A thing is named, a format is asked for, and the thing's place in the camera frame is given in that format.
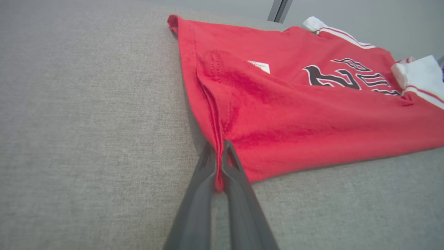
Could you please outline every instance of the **jersey tag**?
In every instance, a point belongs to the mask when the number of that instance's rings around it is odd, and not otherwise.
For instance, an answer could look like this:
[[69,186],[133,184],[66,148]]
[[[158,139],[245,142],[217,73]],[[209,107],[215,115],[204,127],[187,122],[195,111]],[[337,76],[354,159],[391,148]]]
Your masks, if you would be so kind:
[[270,66],[268,64],[255,61],[248,61],[248,62],[270,74]]

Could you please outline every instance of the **metal frame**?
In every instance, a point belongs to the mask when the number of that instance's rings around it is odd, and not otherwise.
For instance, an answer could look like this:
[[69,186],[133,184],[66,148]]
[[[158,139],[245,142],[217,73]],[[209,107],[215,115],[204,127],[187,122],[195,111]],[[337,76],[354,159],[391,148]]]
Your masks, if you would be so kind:
[[267,20],[283,24],[292,2],[293,0],[274,0]]

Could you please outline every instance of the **gray couch cushion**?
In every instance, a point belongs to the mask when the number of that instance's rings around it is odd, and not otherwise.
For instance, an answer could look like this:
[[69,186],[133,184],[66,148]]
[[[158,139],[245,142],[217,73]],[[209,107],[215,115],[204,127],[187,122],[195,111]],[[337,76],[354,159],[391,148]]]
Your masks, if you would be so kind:
[[[169,14],[284,30],[142,1],[0,3],[0,248],[159,249],[204,138]],[[444,245],[443,149],[253,187],[282,249]],[[229,249],[226,198],[213,245]]]

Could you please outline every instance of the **gray wall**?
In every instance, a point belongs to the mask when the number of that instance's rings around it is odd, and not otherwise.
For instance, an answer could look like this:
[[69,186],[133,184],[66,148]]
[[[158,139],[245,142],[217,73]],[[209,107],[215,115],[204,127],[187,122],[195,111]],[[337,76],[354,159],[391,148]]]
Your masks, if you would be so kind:
[[274,0],[146,0],[163,5],[183,6],[218,14],[267,20]]
[[287,26],[315,16],[358,41],[389,50],[395,60],[444,54],[444,0],[293,0]]

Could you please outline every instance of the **red fabric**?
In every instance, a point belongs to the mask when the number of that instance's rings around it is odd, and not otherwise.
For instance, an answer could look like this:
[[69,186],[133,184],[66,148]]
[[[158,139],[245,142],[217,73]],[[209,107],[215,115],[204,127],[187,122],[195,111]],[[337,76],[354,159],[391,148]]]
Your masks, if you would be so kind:
[[[224,139],[250,181],[444,146],[444,111],[415,93],[399,96],[395,61],[381,48],[299,27],[261,31],[174,15],[168,24],[178,35],[191,109],[218,154],[218,191]],[[249,60],[269,64],[270,74]],[[310,81],[316,67],[327,77]]]

